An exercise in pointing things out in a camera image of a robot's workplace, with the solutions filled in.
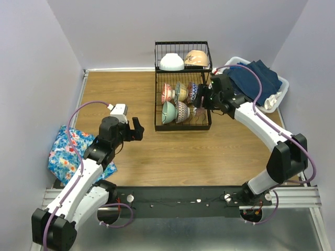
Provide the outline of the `blue zigzag red bowl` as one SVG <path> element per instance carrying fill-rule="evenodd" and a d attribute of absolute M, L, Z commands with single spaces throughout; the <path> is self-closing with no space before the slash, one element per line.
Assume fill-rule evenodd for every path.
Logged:
<path fill-rule="evenodd" d="M 187 90 L 188 90 L 188 95 L 187 95 L 187 99 L 186 102 L 188 104 L 191 104 L 194 102 L 196 96 L 197 96 L 197 92 L 198 92 L 198 85 L 195 84 L 194 82 L 189 82 L 188 86 L 187 86 Z"/>

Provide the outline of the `yellow dotted teal bowl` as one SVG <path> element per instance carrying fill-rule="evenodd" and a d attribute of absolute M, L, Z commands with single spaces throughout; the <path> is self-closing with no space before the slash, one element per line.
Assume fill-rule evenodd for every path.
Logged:
<path fill-rule="evenodd" d="M 188 89 L 184 83 L 177 82 L 175 86 L 174 102 L 184 102 L 188 97 Z"/>

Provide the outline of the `mint green bowl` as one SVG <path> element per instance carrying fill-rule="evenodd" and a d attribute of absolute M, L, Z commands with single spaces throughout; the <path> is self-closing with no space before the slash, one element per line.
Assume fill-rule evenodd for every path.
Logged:
<path fill-rule="evenodd" d="M 162 107 L 162 124 L 168 124 L 177 118 L 177 109 L 175 106 L 165 101 Z"/>

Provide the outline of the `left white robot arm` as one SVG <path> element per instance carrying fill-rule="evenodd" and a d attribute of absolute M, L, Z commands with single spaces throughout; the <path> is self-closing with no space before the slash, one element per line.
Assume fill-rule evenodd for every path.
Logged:
<path fill-rule="evenodd" d="M 144 128 L 137 117 L 122 123 L 116 116 L 105 117 L 99 134 L 85 150 L 83 161 L 60 194 L 45 209 L 31 217 L 32 240 L 45 249 L 70 250 L 83 223 L 101 206 L 118 207 L 116 185 L 97 181 L 124 142 L 140 141 Z"/>

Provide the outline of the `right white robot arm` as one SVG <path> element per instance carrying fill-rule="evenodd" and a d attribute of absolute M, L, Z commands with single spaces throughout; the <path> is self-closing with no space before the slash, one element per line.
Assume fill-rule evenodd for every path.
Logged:
<path fill-rule="evenodd" d="M 307 168 L 307 140 L 293 135 L 265 116 L 243 94 L 236 95 L 227 75 L 213 75 L 210 85 L 200 84 L 195 107 L 220 110 L 245 125 L 271 152 L 264 171 L 245 182 L 235 198 L 252 205 L 265 191 L 289 181 Z"/>

